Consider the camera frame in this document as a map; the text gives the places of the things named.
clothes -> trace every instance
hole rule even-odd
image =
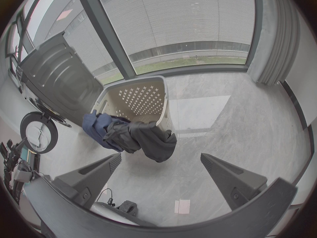
[[[113,121],[109,124],[107,131],[108,133],[103,137],[104,141],[112,140],[128,153],[134,153],[141,148],[138,142],[131,137],[127,124]]]
[[[116,116],[111,116],[111,117],[112,117],[112,118],[115,118],[115,119],[119,119],[119,120],[121,120],[121,121],[125,121],[125,122],[130,123],[130,121],[129,121],[128,119],[124,118],[124,117],[116,117]]]
[[[175,134],[171,131],[161,131],[156,127],[156,122],[145,124],[143,122],[131,122],[129,124],[113,121],[107,128],[104,141],[113,140],[128,153],[134,153],[142,148],[145,155],[163,162],[169,159],[177,143]]]
[[[149,124],[132,122],[128,126],[131,137],[140,144],[148,158],[163,162],[172,156],[177,138],[174,133],[171,135],[170,130],[163,132],[156,127],[155,121]]]
[[[85,114],[82,121],[82,128],[91,138],[97,141],[102,147],[107,149],[114,149],[117,152],[122,152],[123,149],[114,141],[103,141],[102,138],[105,136],[107,131],[105,128],[112,123],[113,118],[108,114],[101,114],[97,117],[97,111],[93,110],[92,114]]]

cable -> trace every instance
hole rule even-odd
[[[100,193],[100,195],[99,195],[99,197],[98,197],[98,199],[97,199],[97,202],[98,202],[98,200],[99,200],[101,194],[102,194],[106,189],[109,189],[109,190],[111,191],[111,198],[112,198],[112,190],[111,190],[110,188],[105,188],[105,189]]]
[[[18,163],[14,166],[14,168],[15,168],[18,164],[20,164],[20,163],[23,161],[23,159],[22,159],[21,157],[18,158],[18,161],[19,161],[19,159],[21,159],[21,161],[18,162]]]

open lid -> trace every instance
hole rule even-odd
[[[35,153],[47,153],[52,150],[58,140],[56,125],[46,114],[31,112],[23,117],[20,134],[26,138],[26,146]]]

dark gray clothing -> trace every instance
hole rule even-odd
[[[163,132],[156,127],[156,122],[149,124],[143,122],[132,122],[129,125],[129,132],[141,146],[144,154],[156,162],[168,160],[176,147],[177,139],[171,131]]]
[[[114,121],[109,124],[103,140],[113,140],[128,153],[142,148],[145,155],[156,162],[169,159],[177,143],[175,134],[171,135],[170,130],[161,131],[154,121],[149,124],[140,121],[122,124]]]
[[[128,153],[141,149],[139,143],[131,137],[127,124],[118,121],[113,121],[108,125],[103,141],[114,141]]]

window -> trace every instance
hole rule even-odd
[[[27,27],[37,47],[64,31],[66,42],[75,49],[88,70],[103,84],[123,79],[93,28],[80,0],[40,0]],[[26,56],[22,49],[21,58]],[[136,55],[148,58],[147,54]]]
[[[137,74],[206,63],[245,64],[255,5],[241,1],[101,0]]]

